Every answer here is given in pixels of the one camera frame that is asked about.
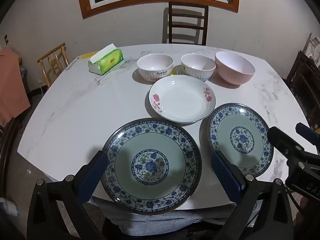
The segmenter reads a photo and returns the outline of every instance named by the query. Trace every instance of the blue floral plate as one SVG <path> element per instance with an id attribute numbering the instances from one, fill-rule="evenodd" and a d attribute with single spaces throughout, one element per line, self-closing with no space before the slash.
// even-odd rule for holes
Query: blue floral plate
<path id="1" fill-rule="evenodd" d="M 137 214 L 176 209 L 200 180 L 201 155 L 195 141 L 168 121 L 130 122 L 108 139 L 103 151 L 110 162 L 101 178 L 105 191 Z"/>
<path id="2" fill-rule="evenodd" d="M 260 176 L 270 166 L 273 146 L 266 122 L 251 108 L 225 104 L 210 115 L 207 138 L 211 150 L 220 150 L 244 175 Z"/>

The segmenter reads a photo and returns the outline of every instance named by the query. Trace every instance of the brown wooden window frame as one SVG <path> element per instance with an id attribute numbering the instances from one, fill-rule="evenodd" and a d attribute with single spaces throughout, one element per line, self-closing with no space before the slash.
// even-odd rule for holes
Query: brown wooden window frame
<path id="1" fill-rule="evenodd" d="M 112 3 L 108 3 L 99 7 L 91 8 L 90 0 L 79 0 L 80 9 L 83 19 L 90 16 L 100 14 L 106 11 L 110 11 L 120 7 L 126 7 L 130 5 L 143 4 L 143 3 L 155 3 L 155 2 L 189 2 L 203 5 L 209 5 L 213 7 L 222 8 L 237 13 L 239 10 L 239 0 L 229 0 L 228 3 L 217 0 L 120 0 Z"/>

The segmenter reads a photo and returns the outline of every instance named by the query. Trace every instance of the baseboard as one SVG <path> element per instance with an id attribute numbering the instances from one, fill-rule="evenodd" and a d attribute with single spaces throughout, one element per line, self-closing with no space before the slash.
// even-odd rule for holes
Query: baseboard
<path id="1" fill-rule="evenodd" d="M 41 88 L 36 88 L 36 89 L 31 90 L 27 94 L 27 96 L 28 96 L 28 98 L 32 98 L 34 96 L 41 95 L 42 93 L 44 94 L 44 93 L 46 93 L 47 89 L 48 89 L 48 86 L 44 85 Z"/>

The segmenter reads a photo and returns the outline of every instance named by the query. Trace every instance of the newspaper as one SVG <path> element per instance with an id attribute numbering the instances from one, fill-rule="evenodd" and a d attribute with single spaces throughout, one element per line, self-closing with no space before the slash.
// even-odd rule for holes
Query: newspaper
<path id="1" fill-rule="evenodd" d="M 308 46 L 305 51 L 307 57 L 313 59 L 316 66 L 320 66 L 320 39 L 315 36 L 314 38 L 309 38 L 307 42 Z"/>

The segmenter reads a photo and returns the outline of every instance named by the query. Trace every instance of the gray cloth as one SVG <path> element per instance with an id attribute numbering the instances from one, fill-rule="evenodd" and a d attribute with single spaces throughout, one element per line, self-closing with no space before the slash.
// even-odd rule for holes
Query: gray cloth
<path id="1" fill-rule="evenodd" d="M 101 212 L 129 236 L 170 233 L 201 220 L 219 224 L 219 220 L 228 218 L 236 206 L 229 204 L 205 209 L 173 210 L 161 215 L 147 216 L 128 212 L 114 202 L 96 197 L 93 197 L 93 200 L 100 207 Z"/>

